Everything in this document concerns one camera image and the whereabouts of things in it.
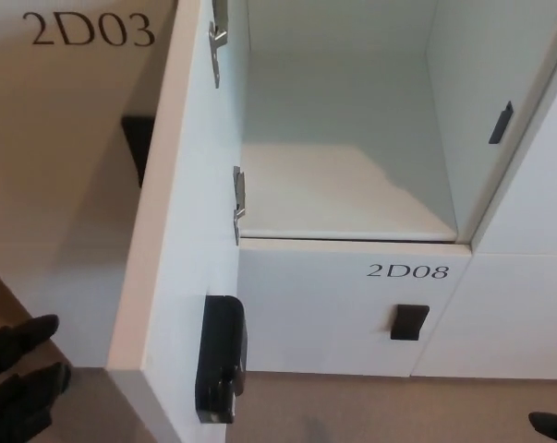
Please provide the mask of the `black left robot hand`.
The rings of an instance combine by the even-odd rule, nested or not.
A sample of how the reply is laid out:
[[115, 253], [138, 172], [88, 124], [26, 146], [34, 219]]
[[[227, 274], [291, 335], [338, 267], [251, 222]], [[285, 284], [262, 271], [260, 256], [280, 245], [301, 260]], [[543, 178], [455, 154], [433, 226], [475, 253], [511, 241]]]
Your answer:
[[[0, 328], [0, 375], [57, 332], [54, 314]], [[64, 362], [13, 374], [0, 383], [0, 442], [28, 442], [53, 424], [52, 408], [70, 384], [71, 366]]]

